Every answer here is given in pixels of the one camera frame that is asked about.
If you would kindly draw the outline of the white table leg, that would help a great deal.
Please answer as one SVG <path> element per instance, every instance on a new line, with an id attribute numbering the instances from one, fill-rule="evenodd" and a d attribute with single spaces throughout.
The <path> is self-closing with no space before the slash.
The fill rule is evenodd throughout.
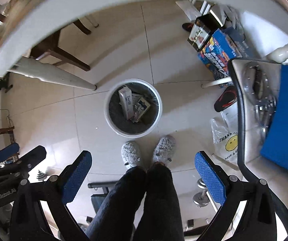
<path id="1" fill-rule="evenodd" d="M 54 83 L 68 87 L 75 87 L 95 91 L 97 86 L 75 76 L 52 64 L 41 63 L 35 59 L 22 57 L 9 72 L 29 78 L 37 78 L 42 82 Z"/>

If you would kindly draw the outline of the grey fuzzy slipper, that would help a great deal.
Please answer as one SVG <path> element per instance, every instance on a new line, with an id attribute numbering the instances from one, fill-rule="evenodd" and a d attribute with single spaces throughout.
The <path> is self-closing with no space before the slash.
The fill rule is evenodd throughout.
<path id="1" fill-rule="evenodd" d="M 172 136 L 162 137 L 154 149 L 152 162 L 168 165 L 173 160 L 175 149 L 176 142 Z"/>
<path id="2" fill-rule="evenodd" d="M 135 141 L 127 141 L 121 148 L 121 156 L 124 166 L 129 170 L 142 166 L 142 156 L 139 145 Z"/>

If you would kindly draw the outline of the right grey fuzzy slipper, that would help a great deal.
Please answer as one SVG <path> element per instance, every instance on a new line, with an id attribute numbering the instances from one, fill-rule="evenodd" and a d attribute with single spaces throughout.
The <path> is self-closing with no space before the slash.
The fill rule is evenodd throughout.
<path id="1" fill-rule="evenodd" d="M 176 142 L 172 136 L 162 137 L 154 149 L 152 162 L 168 165 L 173 160 L 175 149 Z"/>

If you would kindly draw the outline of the dark wooden side stand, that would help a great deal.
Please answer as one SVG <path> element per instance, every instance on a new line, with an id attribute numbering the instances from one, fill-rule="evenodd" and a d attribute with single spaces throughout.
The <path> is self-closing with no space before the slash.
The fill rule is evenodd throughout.
<path id="1" fill-rule="evenodd" d="M 6 147 L 12 143 L 15 143 L 14 126 L 0 128 L 0 143 L 3 147 Z"/>

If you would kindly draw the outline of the right black trouser leg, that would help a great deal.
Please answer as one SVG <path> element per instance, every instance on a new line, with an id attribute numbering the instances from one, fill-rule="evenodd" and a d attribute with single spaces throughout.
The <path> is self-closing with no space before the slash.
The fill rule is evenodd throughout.
<path id="1" fill-rule="evenodd" d="M 154 163 L 147 172 L 143 216 L 134 240 L 184 240 L 183 225 L 172 173 Z"/>

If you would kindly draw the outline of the black white gift box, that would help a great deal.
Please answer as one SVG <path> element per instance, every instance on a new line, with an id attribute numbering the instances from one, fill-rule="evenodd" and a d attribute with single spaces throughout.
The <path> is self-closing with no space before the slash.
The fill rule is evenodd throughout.
<path id="1" fill-rule="evenodd" d="M 202 15 L 196 18 L 187 41 L 197 52 L 200 52 L 215 31 L 223 26 L 224 23 L 211 13 Z"/>

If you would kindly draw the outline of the chrome dumbbell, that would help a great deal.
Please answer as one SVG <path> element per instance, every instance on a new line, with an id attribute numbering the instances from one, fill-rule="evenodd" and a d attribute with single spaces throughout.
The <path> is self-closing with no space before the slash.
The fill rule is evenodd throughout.
<path id="1" fill-rule="evenodd" d="M 210 203 L 210 198 L 207 195 L 208 188 L 202 178 L 197 181 L 197 186 L 201 189 L 201 192 L 193 196 L 193 202 L 200 208 L 206 207 Z"/>

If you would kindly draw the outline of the black red flip flop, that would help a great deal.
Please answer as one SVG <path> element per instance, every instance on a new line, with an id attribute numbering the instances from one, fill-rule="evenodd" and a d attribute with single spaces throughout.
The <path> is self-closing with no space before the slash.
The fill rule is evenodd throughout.
<path id="1" fill-rule="evenodd" d="M 233 85 L 228 86 L 220 97 L 216 100 L 214 104 L 214 109 L 216 112 L 221 112 L 231 105 L 233 105 L 237 100 L 237 92 Z"/>

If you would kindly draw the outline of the blue colourful drink carton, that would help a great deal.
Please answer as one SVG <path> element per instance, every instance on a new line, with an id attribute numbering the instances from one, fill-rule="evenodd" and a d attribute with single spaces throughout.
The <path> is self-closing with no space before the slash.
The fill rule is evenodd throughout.
<path id="1" fill-rule="evenodd" d="M 229 77 L 228 62 L 233 58 L 253 58 L 255 51 L 246 43 L 245 36 L 233 27 L 217 29 L 204 48 L 199 59 L 212 73 L 215 80 Z"/>

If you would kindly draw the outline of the white long carton box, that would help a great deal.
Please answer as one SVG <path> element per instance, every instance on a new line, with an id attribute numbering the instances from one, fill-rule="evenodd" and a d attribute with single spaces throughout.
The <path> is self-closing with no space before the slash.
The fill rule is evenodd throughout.
<path id="1" fill-rule="evenodd" d="M 125 118 L 127 120 L 131 119 L 133 117 L 133 103 L 132 103 L 131 90 L 127 86 L 124 86 L 123 88 L 119 89 L 118 95 Z"/>

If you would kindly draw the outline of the small dumbbell on left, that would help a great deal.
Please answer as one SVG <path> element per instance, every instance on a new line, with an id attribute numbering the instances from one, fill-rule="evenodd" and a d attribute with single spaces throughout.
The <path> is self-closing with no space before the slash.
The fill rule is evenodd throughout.
<path id="1" fill-rule="evenodd" d="M 48 177 L 47 174 L 40 171 L 40 170 L 38 171 L 37 176 L 36 176 L 37 180 L 40 182 L 45 181 L 47 179 L 47 177 Z"/>

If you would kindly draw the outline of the blue seat office chair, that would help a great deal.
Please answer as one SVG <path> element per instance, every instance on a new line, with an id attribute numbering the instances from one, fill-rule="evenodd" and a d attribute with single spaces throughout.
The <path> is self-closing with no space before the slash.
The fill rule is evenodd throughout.
<path id="1" fill-rule="evenodd" d="M 264 179 L 288 233 L 288 64 L 232 59 L 237 91 L 237 164 L 248 182 Z"/>

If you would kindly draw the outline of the smiley face plastic bag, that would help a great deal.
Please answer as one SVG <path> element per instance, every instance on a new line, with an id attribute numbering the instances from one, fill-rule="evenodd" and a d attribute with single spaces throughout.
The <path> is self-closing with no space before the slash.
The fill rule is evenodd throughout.
<path id="1" fill-rule="evenodd" d="M 220 112 L 219 117 L 210 120 L 215 155 L 237 166 L 238 113 L 237 104 Z"/>

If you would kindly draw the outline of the white round trash bin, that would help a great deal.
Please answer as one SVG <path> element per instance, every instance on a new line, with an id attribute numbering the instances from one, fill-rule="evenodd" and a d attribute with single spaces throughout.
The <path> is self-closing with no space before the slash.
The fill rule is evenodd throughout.
<path id="1" fill-rule="evenodd" d="M 132 139 L 153 131 L 162 111 L 158 91 L 140 79 L 128 79 L 114 85 L 104 104 L 104 116 L 110 128 L 116 134 Z"/>

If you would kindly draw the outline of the left grey fuzzy slipper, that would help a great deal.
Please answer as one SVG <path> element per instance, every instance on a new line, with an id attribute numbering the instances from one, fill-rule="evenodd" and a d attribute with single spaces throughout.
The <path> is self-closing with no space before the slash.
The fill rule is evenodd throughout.
<path id="1" fill-rule="evenodd" d="M 135 141 L 127 141 L 121 148 L 121 156 L 124 166 L 129 170 L 142 166 L 142 156 L 139 145 Z"/>

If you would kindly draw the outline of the small dark printed box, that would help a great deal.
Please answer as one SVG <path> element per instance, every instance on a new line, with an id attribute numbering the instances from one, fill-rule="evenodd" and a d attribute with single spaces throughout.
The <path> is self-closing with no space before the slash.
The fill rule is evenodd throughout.
<path id="1" fill-rule="evenodd" d="M 151 104 L 144 97 L 141 97 L 134 105 L 131 121 L 137 123 L 150 107 Z"/>

